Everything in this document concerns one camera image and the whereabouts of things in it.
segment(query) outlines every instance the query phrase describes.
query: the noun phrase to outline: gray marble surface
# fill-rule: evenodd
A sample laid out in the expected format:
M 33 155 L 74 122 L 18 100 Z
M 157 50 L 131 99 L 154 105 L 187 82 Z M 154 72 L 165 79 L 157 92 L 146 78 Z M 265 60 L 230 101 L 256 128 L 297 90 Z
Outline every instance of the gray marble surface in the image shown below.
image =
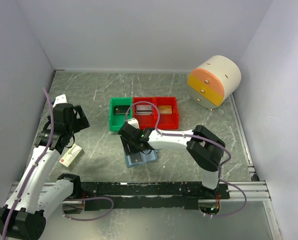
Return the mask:
M 232 160 L 223 166 L 227 181 L 250 181 L 243 145 L 229 99 L 209 111 L 187 94 L 187 75 L 172 73 L 72 73 L 55 74 L 50 96 L 66 94 L 73 105 L 81 105 L 90 127 L 75 135 L 76 144 L 85 154 L 72 170 L 57 163 L 48 182 L 55 182 L 62 173 L 79 175 L 84 182 L 155 182 L 201 181 L 202 171 L 186 151 L 161 149 L 159 161 L 126 167 L 119 136 L 109 130 L 111 97 L 175 96 L 179 111 L 179 130 L 205 125 L 225 143 Z M 38 132 L 49 114 L 44 107 Z

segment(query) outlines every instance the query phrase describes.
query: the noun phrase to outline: gray wall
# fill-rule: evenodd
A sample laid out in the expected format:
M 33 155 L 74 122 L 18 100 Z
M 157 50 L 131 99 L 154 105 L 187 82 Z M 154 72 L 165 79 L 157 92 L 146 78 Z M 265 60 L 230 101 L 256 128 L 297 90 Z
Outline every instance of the gray wall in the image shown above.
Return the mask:
M 55 69 L 191 71 L 240 59 L 272 0 L 17 0 Z
M 0 207 L 24 170 L 52 69 L 15 0 L 0 0 Z
M 274 0 L 239 67 L 234 96 L 285 240 L 298 240 L 298 0 Z

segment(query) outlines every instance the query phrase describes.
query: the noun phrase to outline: purple cable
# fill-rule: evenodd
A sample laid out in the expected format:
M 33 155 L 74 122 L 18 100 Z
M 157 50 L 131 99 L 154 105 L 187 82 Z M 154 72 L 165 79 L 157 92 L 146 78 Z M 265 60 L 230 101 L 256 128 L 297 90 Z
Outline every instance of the purple cable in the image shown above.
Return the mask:
M 48 102 L 48 106 L 49 106 L 49 111 L 50 111 L 50 121 L 51 121 L 51 130 L 50 130 L 50 136 L 49 136 L 49 140 L 47 142 L 47 145 L 45 146 L 43 152 L 41 153 L 41 155 L 37 158 L 37 160 L 34 162 L 36 165 L 38 165 L 38 163 L 40 162 L 40 160 L 44 157 L 44 155 L 46 154 L 50 144 L 51 144 L 51 141 L 53 139 L 53 135 L 54 135 L 54 113 L 53 113 L 53 105 L 52 105 L 52 101 L 50 99 L 50 96 L 49 94 L 47 93 L 46 89 L 43 87 L 43 92 L 44 92 L 44 95 L 47 99 L 47 102 Z M 25 188 L 28 184 L 28 181 L 31 177 L 31 175 L 33 174 L 34 170 L 35 170 L 35 165 L 32 165 L 27 176 L 25 177 L 24 181 L 23 181 L 23 184 L 19 190 L 19 193 L 17 195 L 17 199 L 14 200 L 14 203 L 12 204 L 12 207 L 10 208 L 10 211 L 8 213 L 8 216 L 5 220 L 5 223 L 4 223 L 4 226 L 3 226 L 3 231 L 2 231 L 2 240 L 5 240 L 6 239 L 6 236 L 7 236 L 7 230 L 8 230 L 8 225 L 9 225 L 9 222 L 10 222 L 10 218 L 19 202 L 18 199 L 21 198 L 22 194 L 24 193 L 25 191 Z
M 110 214 L 112 212 L 112 210 L 114 209 L 114 201 L 106 196 L 95 196 L 95 197 L 90 197 L 90 198 L 80 198 L 80 199 L 66 199 L 66 201 L 90 201 L 90 200 L 108 200 L 111 202 L 111 208 L 109 209 L 109 211 L 107 211 L 104 215 L 101 216 L 97 216 L 95 218 L 87 218 L 87 219 L 81 219 L 81 218 L 75 218 L 75 217 L 70 217 L 68 215 L 65 214 L 65 210 L 64 207 L 62 207 L 62 214 L 65 218 L 69 219 L 69 220 L 74 220 L 74 221 L 81 221 L 81 222 L 88 222 L 88 221 L 93 221 L 93 220 L 98 220 L 98 219 L 102 219 L 105 216 L 107 216 L 108 214 Z
M 131 109 L 133 106 L 137 105 L 137 104 L 148 104 L 148 105 L 153 106 L 153 107 L 156 109 L 156 111 L 157 111 L 157 113 L 158 113 L 158 119 L 157 119 L 157 122 L 155 123 L 154 129 L 156 130 L 156 132 L 157 132 L 158 134 L 160 134 L 160 135 L 162 135 L 162 136 L 171 136 L 171 137 L 189 137 L 189 138 L 196 138 L 196 139 L 203 140 L 203 141 L 205 141 L 205 142 L 211 143 L 211 144 L 215 145 L 216 147 L 220 148 L 221 150 L 223 150 L 226 154 L 228 154 L 228 158 L 227 158 L 226 160 L 224 160 L 222 163 L 220 163 L 220 165 L 219 165 L 218 177 L 220 178 L 220 176 L 221 176 L 221 171 L 222 171 L 222 166 L 223 166 L 225 163 L 227 163 L 228 161 L 230 161 L 230 159 L 231 159 L 231 157 L 232 157 L 232 156 L 231 156 L 231 153 L 230 153 L 224 146 L 222 146 L 221 144 L 219 144 L 219 143 L 217 143 L 217 142 L 215 142 L 215 141 L 212 141 L 212 140 L 210 140 L 210 139 L 208 139 L 208 138 L 202 137 L 202 136 L 191 135 L 191 134 L 184 134 L 184 135 L 182 135 L 182 134 L 179 134 L 179 133 L 164 133 L 164 132 L 161 132 L 161 131 L 158 129 L 158 124 L 159 124 L 159 121 L 160 121 L 160 112 L 159 112 L 159 109 L 158 109 L 158 107 L 157 107 L 156 105 L 154 105 L 152 102 L 149 102 L 149 101 L 138 101 L 138 102 L 135 102 L 134 104 L 132 104 L 132 105 L 128 108 L 127 112 L 125 113 L 125 116 L 124 116 L 124 121 L 125 121 L 125 122 L 127 122 L 127 119 L 128 119 L 128 113 L 129 113 L 130 109 Z M 222 215 L 215 215 L 215 216 L 213 216 L 213 218 L 228 217 L 228 216 L 231 216 L 231 215 L 233 215 L 233 214 L 236 214 L 236 213 L 240 212 L 240 211 L 246 206 L 246 204 L 247 204 L 247 196 L 246 196 L 245 192 L 244 192 L 241 188 L 239 188 L 238 186 L 236 186 L 236 185 L 234 185 L 234 184 L 232 184 L 232 183 L 229 183 L 229 182 L 227 182 L 227 181 L 225 181 L 225 180 L 222 180 L 222 179 L 219 179 L 219 181 L 221 181 L 221 182 L 223 182 L 223 183 L 225 183 L 225 184 L 228 184 L 228 185 L 230 185 L 230 186 L 233 186 L 234 188 L 238 189 L 238 190 L 243 194 L 243 196 L 244 196 L 244 203 L 243 203 L 243 205 L 242 205 L 239 209 L 237 209 L 237 210 L 235 210 L 235 211 L 233 211 L 233 212 L 230 212 L 230 213 L 227 213 L 227 214 L 222 214 Z

